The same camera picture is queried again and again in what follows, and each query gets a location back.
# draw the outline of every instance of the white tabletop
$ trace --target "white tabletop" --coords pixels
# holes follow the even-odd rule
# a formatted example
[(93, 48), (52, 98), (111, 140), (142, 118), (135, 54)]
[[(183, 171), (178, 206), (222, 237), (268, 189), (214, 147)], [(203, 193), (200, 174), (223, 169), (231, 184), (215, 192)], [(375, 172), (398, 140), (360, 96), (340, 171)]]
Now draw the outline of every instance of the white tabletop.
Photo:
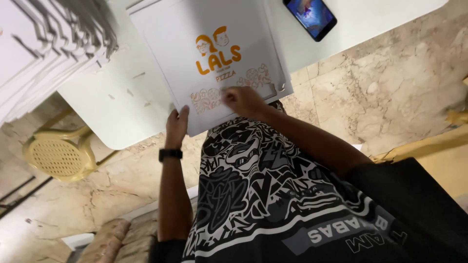
[[(270, 1), (290, 73), (423, 16), (448, 2), (325, 0), (338, 24), (316, 43), (281, 0)], [(81, 74), (58, 90), (103, 143), (116, 150), (164, 131), (172, 104), (150, 53), (125, 11), (131, 2), (108, 1), (117, 21), (114, 30), (120, 46), (111, 61), (98, 72)]]

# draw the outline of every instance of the phone screen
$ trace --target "phone screen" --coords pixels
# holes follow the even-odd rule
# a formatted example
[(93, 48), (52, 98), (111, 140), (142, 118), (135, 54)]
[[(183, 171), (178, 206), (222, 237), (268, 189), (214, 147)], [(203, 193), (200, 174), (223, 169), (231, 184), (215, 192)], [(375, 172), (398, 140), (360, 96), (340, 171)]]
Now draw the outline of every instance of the phone screen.
[(291, 0), (287, 7), (314, 37), (335, 18), (322, 0)]

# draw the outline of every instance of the plastic chair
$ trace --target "plastic chair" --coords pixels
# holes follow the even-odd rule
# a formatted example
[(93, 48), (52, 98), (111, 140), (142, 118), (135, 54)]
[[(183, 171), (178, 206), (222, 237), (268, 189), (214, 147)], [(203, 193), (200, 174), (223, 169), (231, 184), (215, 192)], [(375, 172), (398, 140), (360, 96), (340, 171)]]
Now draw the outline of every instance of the plastic chair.
[[(24, 158), (30, 165), (63, 182), (86, 178), (119, 152), (96, 162), (90, 144), (94, 133), (88, 126), (74, 131), (51, 129), (72, 112), (71, 108), (64, 110), (49, 120), (23, 146)], [(71, 141), (77, 138), (78, 144)]]

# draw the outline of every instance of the black wristwatch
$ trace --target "black wristwatch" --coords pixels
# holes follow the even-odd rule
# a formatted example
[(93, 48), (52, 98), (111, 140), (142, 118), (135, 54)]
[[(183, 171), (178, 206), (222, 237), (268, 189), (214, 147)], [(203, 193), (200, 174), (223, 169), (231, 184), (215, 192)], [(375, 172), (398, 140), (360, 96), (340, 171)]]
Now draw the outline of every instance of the black wristwatch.
[(159, 162), (164, 161), (166, 157), (175, 157), (178, 159), (182, 159), (182, 151), (181, 150), (168, 150), (168, 149), (159, 149)]

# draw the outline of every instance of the sleeve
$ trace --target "sleeve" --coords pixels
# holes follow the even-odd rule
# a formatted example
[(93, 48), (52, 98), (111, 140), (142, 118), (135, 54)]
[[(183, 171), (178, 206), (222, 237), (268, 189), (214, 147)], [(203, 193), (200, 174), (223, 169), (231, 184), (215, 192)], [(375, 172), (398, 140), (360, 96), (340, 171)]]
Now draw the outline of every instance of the sleeve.
[(402, 223), (468, 257), (468, 214), (416, 159), (361, 165), (346, 181)]
[(152, 250), (150, 263), (180, 263), (186, 240), (157, 242)]

